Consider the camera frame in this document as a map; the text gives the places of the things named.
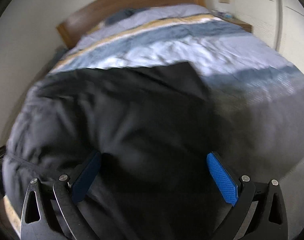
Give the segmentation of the striped duvet cover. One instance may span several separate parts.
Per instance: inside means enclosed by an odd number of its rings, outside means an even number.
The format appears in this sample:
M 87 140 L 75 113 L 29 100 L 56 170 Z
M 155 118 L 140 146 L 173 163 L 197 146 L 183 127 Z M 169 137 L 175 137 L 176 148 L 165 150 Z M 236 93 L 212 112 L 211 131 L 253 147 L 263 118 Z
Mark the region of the striped duvet cover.
M 197 5 L 153 8 L 83 36 L 45 77 L 185 62 L 214 94 L 215 152 L 238 175 L 279 181 L 296 238 L 304 228 L 304 74 L 253 34 Z M 227 206 L 217 188 L 214 199 L 216 226 Z

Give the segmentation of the white sliding wardrobe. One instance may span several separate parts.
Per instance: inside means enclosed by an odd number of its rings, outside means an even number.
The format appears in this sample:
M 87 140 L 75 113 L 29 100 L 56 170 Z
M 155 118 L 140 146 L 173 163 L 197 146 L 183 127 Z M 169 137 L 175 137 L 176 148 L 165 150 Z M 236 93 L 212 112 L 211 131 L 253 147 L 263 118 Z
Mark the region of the white sliding wardrobe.
M 298 0 L 234 0 L 236 18 L 304 73 L 304 8 Z

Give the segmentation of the wooden nightstand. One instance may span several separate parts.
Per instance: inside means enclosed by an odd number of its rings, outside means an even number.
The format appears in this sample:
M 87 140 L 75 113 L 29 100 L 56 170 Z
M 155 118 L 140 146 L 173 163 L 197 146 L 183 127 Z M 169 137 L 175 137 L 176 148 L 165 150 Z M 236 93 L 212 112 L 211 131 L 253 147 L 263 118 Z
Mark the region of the wooden nightstand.
M 240 26 L 242 29 L 244 29 L 245 31 L 252 33 L 252 25 L 249 23 L 246 23 L 242 20 L 239 20 L 237 18 L 224 18 L 225 21 L 238 25 Z

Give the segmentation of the beige wall switch plate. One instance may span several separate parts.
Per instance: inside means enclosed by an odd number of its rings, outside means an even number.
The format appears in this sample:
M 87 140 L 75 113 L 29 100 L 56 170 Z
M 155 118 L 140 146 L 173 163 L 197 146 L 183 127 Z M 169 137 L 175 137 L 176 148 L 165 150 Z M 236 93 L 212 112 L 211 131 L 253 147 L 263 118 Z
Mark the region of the beige wall switch plate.
M 218 0 L 219 3 L 229 4 L 230 0 Z

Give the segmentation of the wooden headboard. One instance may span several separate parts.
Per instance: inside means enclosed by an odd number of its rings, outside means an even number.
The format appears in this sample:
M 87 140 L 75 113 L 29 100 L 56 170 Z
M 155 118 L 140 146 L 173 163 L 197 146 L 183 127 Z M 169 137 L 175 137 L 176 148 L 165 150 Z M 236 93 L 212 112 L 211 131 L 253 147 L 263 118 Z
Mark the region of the wooden headboard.
M 95 0 L 57 25 L 57 31 L 67 48 L 75 47 L 80 38 L 99 22 L 126 8 L 163 7 L 194 3 L 205 7 L 205 0 Z

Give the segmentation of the black puffer down coat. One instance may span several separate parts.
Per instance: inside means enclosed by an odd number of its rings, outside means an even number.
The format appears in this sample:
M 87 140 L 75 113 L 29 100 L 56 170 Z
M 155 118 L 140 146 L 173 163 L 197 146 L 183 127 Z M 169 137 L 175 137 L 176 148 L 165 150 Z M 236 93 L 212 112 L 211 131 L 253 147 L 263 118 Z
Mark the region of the black puffer down coat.
M 209 239 L 217 201 L 206 156 L 221 145 L 214 94 L 190 64 L 50 74 L 27 93 L 3 163 L 17 214 L 32 178 L 99 153 L 81 213 L 101 239 Z

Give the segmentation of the striped pillow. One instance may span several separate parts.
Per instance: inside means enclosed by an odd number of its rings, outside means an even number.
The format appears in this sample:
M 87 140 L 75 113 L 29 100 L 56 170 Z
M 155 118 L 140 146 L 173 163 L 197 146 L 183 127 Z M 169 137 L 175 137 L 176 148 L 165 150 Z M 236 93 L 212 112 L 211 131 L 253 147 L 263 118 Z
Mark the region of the striped pillow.
M 122 9 L 114 14 L 112 14 L 111 16 L 107 17 L 103 22 L 105 25 L 113 25 L 121 20 L 125 20 L 129 17 L 131 17 L 132 15 L 135 15 L 139 12 L 143 12 L 146 10 L 149 10 L 149 7 L 145 7 L 145 8 L 125 8 Z

